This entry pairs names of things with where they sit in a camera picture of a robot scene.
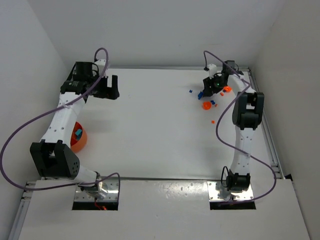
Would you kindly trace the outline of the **teal lego brick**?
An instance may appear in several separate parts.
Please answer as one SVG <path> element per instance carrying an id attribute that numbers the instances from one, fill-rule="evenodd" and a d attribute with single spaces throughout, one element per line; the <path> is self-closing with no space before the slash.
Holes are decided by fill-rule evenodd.
<path id="1" fill-rule="evenodd" d="M 78 140 L 78 139 L 80 139 L 81 137 L 82 137 L 82 134 L 83 134 L 83 130 L 82 129 L 77 129 L 76 131 L 75 131 L 75 138 Z"/>

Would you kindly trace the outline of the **blue lego figure piece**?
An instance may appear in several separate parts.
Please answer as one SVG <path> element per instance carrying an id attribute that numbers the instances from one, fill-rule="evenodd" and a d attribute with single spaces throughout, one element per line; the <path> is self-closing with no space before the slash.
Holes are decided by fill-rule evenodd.
<path id="1" fill-rule="evenodd" d="M 203 97 L 203 92 L 201 91 L 198 95 L 197 95 L 197 98 L 200 100 L 202 97 Z"/>

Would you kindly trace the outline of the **orange round lego piece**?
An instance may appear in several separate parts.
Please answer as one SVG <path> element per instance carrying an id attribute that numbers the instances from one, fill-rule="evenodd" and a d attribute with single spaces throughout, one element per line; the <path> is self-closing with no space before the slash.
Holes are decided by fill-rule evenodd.
<path id="1" fill-rule="evenodd" d="M 211 109 L 211 107 L 212 107 L 212 103 L 210 101 L 205 101 L 202 103 L 202 108 L 206 111 Z"/>

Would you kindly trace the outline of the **orange divided round container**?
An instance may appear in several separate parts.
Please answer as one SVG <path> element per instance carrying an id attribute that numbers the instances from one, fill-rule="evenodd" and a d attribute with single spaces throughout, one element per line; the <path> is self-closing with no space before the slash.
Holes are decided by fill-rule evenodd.
<path id="1" fill-rule="evenodd" d="M 82 129 L 82 136 L 80 139 L 76 139 L 75 131 Z M 75 122 L 70 139 L 70 148 L 74 153 L 80 152 L 87 144 L 88 135 L 83 126 L 79 122 Z"/>

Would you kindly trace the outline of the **aluminium frame rail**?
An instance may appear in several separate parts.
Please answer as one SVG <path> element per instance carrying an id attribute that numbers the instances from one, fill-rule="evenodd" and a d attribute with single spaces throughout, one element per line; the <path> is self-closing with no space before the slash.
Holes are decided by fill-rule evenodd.
<path id="1" fill-rule="evenodd" d="M 11 225 L 11 229 L 9 232 L 9 235 L 7 237 L 8 240 L 17 240 L 20 236 L 21 233 L 21 229 L 22 229 L 22 225 L 23 222 L 25 220 L 26 217 L 26 212 L 28 211 L 28 207 L 30 204 L 30 200 L 32 197 L 32 194 L 34 191 L 45 191 L 45 190 L 52 190 L 52 189 L 57 189 L 57 188 L 63 188 L 63 187 L 69 187 L 69 186 L 73 186 L 75 185 L 74 183 L 68 183 L 65 185 L 58 185 L 58 186 L 53 186 L 53 187 L 47 187 L 47 188 L 35 188 L 35 185 L 31 185 L 31 187 L 29 187 L 28 184 L 25 184 L 24 186 L 19 185 L 17 183 L 15 183 L 13 180 L 11 180 L 4 169 L 3 163 L 4 163 L 4 152 L 6 150 L 6 147 L 8 146 L 8 144 L 10 143 L 10 141 L 13 139 L 13 137 L 19 132 L 21 131 L 23 128 L 25 128 L 26 126 L 28 126 L 29 124 L 49 115 L 52 113 L 55 113 L 57 111 L 62 110 L 63 108 L 66 108 L 66 106 L 62 105 L 62 106 L 58 106 L 52 110 L 49 110 L 45 113 L 42 113 L 34 118 L 32 118 L 31 120 L 23 123 L 21 126 L 19 126 L 9 137 L 8 139 L 5 141 L 5 143 L 3 144 L 3 147 L 0 150 L 0 173 L 2 174 L 3 178 L 13 187 L 20 189 L 22 191 L 22 195 L 21 198 L 19 199 L 19 204 L 16 203 L 14 206 L 17 207 L 17 211 L 15 214 L 15 218 L 14 221 Z"/>
<path id="2" fill-rule="evenodd" d="M 281 161 L 279 159 L 279 155 L 277 152 L 277 148 L 270 130 L 270 126 L 268 123 L 268 118 L 266 114 L 266 109 L 263 108 L 263 115 L 262 115 L 262 132 L 264 135 L 264 140 L 267 145 L 268 155 L 271 157 L 270 165 L 275 171 L 275 175 L 278 179 L 285 179 L 285 175 L 283 172 L 283 168 L 281 166 Z"/>

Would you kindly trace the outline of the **aluminium frame rail left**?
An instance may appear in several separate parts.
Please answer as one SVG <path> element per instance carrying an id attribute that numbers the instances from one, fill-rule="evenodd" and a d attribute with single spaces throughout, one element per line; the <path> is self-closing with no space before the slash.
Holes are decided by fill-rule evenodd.
<path id="1" fill-rule="evenodd" d="M 75 185 L 74 183 L 68 183 L 65 185 L 58 185 L 58 186 L 53 186 L 53 187 L 47 187 L 47 188 L 35 188 L 35 185 L 31 185 L 31 187 L 29 187 L 28 184 L 25 184 L 24 186 L 19 185 L 17 183 L 15 183 L 13 180 L 11 180 L 4 169 L 3 163 L 4 163 L 4 152 L 6 150 L 6 147 L 8 146 L 8 144 L 10 143 L 10 141 L 13 139 L 13 137 L 19 132 L 21 131 L 23 128 L 25 128 L 26 126 L 28 126 L 29 124 L 49 115 L 52 113 L 55 113 L 57 111 L 62 110 L 63 108 L 66 108 L 66 106 L 62 105 L 62 106 L 58 106 L 52 110 L 49 110 L 45 113 L 42 113 L 34 118 L 32 118 L 31 120 L 23 123 L 21 126 L 19 126 L 9 137 L 8 139 L 5 141 L 5 143 L 3 144 L 3 147 L 0 150 L 0 173 L 2 174 L 3 178 L 13 187 L 20 189 L 22 191 L 22 195 L 21 198 L 19 199 L 19 204 L 16 203 L 14 206 L 17 207 L 17 211 L 15 214 L 15 218 L 14 221 L 11 225 L 11 229 L 9 232 L 9 235 L 7 237 L 8 240 L 17 240 L 20 236 L 21 233 L 21 229 L 22 229 L 22 225 L 23 222 L 25 220 L 26 217 L 26 212 L 28 211 L 28 207 L 30 204 L 30 200 L 32 197 L 32 194 L 34 191 L 45 191 L 45 190 L 52 190 L 52 189 L 57 189 L 57 188 L 63 188 L 63 187 L 69 187 L 69 186 L 73 186 Z"/>

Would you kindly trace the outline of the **aluminium frame rail right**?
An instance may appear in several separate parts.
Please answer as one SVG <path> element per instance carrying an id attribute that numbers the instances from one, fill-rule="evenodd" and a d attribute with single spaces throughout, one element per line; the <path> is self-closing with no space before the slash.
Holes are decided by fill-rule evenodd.
<path id="1" fill-rule="evenodd" d="M 268 118 L 266 114 L 266 109 L 263 108 L 263 115 L 262 115 L 262 132 L 264 135 L 264 140 L 267 145 L 268 155 L 271 157 L 270 165 L 275 171 L 275 175 L 278 179 L 285 179 L 285 175 L 283 172 L 283 168 L 281 166 L 281 161 L 279 159 L 279 155 L 277 152 L 277 148 L 270 130 L 270 126 L 268 123 Z"/>

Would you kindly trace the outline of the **metal base plate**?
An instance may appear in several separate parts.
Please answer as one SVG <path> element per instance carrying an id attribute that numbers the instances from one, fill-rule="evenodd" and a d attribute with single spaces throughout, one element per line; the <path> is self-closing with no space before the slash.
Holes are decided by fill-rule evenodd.
<path id="1" fill-rule="evenodd" d="M 208 198 L 210 202 L 247 201 L 254 198 L 252 186 L 245 191 L 228 191 L 220 181 L 207 181 Z"/>
<path id="2" fill-rule="evenodd" d="M 94 186 L 77 186 L 75 203 L 116 203 L 118 201 L 119 180 L 108 178 Z"/>

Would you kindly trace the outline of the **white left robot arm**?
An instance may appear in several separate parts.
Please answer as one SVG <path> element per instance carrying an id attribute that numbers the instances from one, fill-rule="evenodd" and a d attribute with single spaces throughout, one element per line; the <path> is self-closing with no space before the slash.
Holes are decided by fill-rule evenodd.
<path id="1" fill-rule="evenodd" d="M 106 59 L 74 64 L 60 87 L 59 110 L 54 113 L 40 142 L 30 146 L 30 154 L 41 177 L 69 180 L 94 197 L 103 192 L 101 175 L 80 164 L 71 149 L 71 141 L 78 115 L 89 97 L 85 94 L 87 90 L 95 98 L 116 100 L 120 96 L 118 77 L 112 75 L 111 86 L 108 86 L 108 76 L 102 72 L 107 65 Z"/>

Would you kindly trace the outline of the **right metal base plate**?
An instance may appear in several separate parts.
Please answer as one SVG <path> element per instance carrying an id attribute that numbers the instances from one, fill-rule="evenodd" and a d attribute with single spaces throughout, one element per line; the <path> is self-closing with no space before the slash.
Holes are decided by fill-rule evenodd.
<path id="1" fill-rule="evenodd" d="M 254 198 L 252 186 L 245 191 L 228 191 L 220 181 L 207 181 L 208 198 L 210 202 L 247 201 Z"/>

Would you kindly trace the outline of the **orange small cup container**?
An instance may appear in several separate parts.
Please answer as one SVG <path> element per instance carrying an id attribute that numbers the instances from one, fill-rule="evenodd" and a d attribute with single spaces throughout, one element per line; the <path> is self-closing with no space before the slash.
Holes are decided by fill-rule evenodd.
<path id="1" fill-rule="evenodd" d="M 223 92 L 224 92 L 224 93 L 229 93 L 229 92 L 231 92 L 231 91 L 232 91 L 232 88 L 229 87 L 229 86 L 225 86 L 225 87 L 223 88 Z"/>

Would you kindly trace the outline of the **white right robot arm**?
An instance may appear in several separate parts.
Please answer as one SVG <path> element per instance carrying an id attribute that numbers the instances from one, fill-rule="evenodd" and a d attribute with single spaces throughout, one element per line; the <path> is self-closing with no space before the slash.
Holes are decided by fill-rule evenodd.
<path id="1" fill-rule="evenodd" d="M 235 66 L 233 60 L 227 60 L 221 72 L 218 72 L 215 64 L 207 65 L 204 70 L 208 72 L 208 77 L 203 80 L 202 96 L 211 97 L 229 87 L 237 97 L 232 111 L 236 149 L 223 186 L 230 192 L 243 192 L 250 186 L 251 145 L 254 133 L 262 121 L 265 96 L 255 91 Z"/>

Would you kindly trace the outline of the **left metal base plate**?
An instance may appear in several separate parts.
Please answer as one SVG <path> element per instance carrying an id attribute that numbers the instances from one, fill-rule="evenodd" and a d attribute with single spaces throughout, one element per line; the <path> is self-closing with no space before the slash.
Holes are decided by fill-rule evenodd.
<path id="1" fill-rule="evenodd" d="M 94 186 L 77 186 L 75 203 L 116 203 L 118 201 L 119 180 L 108 178 Z"/>

